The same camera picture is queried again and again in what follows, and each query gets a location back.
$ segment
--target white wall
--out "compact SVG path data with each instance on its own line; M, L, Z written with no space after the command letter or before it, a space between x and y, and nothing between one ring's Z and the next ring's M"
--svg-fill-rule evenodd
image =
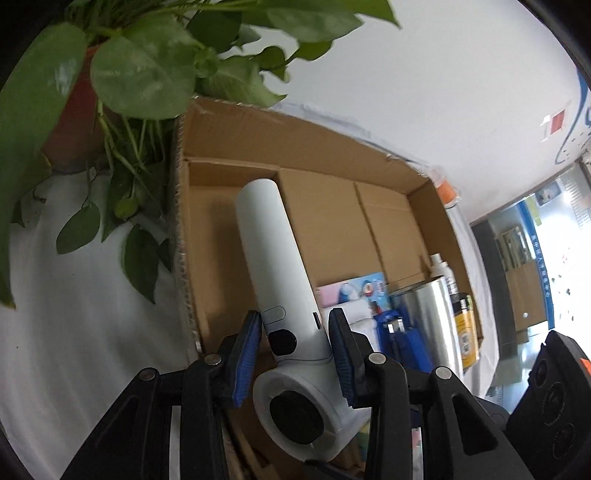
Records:
M393 4L402 30L368 18L324 57L294 61L289 84L270 78L269 87L355 118L401 155L443 165L470 221L566 165L555 160L579 108L577 71L517 0ZM266 31L251 50L263 42L296 46ZM564 129L541 142L540 123L565 106ZM587 140L585 112L558 161L575 160Z

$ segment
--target white cylindrical handle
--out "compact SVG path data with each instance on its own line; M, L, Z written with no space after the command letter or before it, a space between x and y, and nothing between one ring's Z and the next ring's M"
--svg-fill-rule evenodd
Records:
M322 317L275 182L248 183L236 198L236 218L277 362L330 358Z

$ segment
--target orange sticker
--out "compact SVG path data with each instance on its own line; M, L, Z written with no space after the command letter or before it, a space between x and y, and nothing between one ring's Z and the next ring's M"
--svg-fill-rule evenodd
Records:
M591 375L591 362L589 360L587 360L586 358L582 358L581 363L587 369L587 372L589 373L589 375Z

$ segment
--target cardboard box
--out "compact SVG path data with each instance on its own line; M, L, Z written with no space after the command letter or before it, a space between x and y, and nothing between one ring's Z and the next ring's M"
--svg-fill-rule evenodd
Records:
M258 178L279 185L313 288L376 271L404 287L427 278L429 254L439 252L460 290L474 296L435 188L400 159L297 118L210 99L196 99L185 114L179 147L178 233L204 352L256 309L234 201ZM263 346L255 374L273 366ZM300 476L299 462L266 435L250 399L238 415L253 450L282 480Z

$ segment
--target white bottle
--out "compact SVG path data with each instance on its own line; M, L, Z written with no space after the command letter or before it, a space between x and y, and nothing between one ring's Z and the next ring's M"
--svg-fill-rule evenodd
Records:
M447 283L447 291L449 292L449 294L455 295L456 293L458 293L456 277L453 275L453 271L451 268L449 268L447 262L441 260L441 255L431 255L431 263L433 264L433 266L431 267L431 277L434 278L443 275Z

